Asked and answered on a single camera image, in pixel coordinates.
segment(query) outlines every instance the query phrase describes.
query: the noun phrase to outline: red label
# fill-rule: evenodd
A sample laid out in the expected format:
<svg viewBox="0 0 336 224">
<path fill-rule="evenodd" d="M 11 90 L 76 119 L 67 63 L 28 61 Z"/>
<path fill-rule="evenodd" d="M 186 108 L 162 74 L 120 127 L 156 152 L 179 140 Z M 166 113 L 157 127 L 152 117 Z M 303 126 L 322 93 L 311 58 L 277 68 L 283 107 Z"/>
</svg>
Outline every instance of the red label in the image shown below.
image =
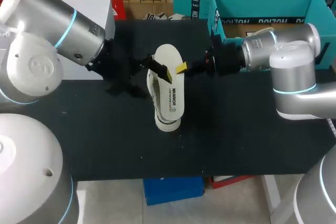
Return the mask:
<svg viewBox="0 0 336 224">
<path fill-rule="evenodd" d="M 114 20 L 126 19 L 123 0 L 112 0 Z"/>
</svg>

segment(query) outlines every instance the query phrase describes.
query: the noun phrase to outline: shoe insole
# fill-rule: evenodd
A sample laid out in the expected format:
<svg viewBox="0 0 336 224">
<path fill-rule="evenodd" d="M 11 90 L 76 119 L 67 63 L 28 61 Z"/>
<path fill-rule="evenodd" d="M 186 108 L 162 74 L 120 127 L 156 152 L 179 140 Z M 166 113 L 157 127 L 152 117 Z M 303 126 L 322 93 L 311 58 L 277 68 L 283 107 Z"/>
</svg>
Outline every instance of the shoe insole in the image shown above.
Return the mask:
<svg viewBox="0 0 336 224">
<path fill-rule="evenodd" d="M 176 74 L 176 66 L 181 65 L 183 60 L 178 50 L 169 44 L 161 45 L 154 59 L 167 66 L 172 76 L 172 84 L 158 78 L 161 115 L 168 121 L 176 121 L 184 113 L 184 74 Z"/>
</svg>

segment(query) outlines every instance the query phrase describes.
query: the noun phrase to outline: brown cardboard box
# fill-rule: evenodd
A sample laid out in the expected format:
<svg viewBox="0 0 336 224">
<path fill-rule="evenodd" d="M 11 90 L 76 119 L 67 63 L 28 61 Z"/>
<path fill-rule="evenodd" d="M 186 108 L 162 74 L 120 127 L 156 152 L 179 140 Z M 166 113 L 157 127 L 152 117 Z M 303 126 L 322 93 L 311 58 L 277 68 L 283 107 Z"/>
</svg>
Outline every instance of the brown cardboard box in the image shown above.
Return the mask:
<svg viewBox="0 0 336 224">
<path fill-rule="evenodd" d="M 273 27 L 275 30 L 284 30 L 293 26 L 300 26 L 302 24 L 287 24 L 287 23 L 270 23 L 270 24 L 223 24 L 225 36 L 227 38 L 245 38 L 250 33 L 255 33 L 267 27 Z"/>
<path fill-rule="evenodd" d="M 127 19 L 144 19 L 147 13 L 173 15 L 173 3 L 169 0 L 123 0 Z"/>
</svg>

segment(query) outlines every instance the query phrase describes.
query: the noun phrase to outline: floor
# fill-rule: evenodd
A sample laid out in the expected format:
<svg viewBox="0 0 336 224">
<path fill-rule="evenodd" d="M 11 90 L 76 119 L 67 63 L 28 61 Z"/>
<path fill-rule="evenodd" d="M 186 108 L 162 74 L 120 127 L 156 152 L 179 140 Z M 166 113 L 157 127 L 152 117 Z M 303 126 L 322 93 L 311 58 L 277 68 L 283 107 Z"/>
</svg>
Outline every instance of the floor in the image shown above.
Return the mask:
<svg viewBox="0 0 336 224">
<path fill-rule="evenodd" d="M 155 206 L 146 205 L 141 179 L 80 182 L 78 195 L 78 224 L 270 223 L 260 177 Z"/>
</svg>

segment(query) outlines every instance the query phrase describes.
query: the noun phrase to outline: black table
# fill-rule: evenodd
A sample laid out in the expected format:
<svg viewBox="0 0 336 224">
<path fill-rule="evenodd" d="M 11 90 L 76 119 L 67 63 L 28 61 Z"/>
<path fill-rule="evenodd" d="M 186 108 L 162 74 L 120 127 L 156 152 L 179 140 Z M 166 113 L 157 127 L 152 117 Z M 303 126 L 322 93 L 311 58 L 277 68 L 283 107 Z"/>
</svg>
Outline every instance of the black table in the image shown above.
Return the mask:
<svg viewBox="0 0 336 224">
<path fill-rule="evenodd" d="M 135 57 L 173 44 L 191 60 L 209 46 L 201 20 L 116 26 L 116 40 Z M 133 83 L 146 90 L 145 79 L 143 71 Z M 317 71 L 317 79 L 333 80 L 332 70 Z M 76 180 L 306 173 L 335 144 L 326 120 L 278 116 L 269 72 L 186 79 L 185 112 L 172 133 L 156 127 L 151 101 L 113 97 L 102 81 L 63 81 L 51 96 L 8 112 L 49 127 Z"/>
</svg>

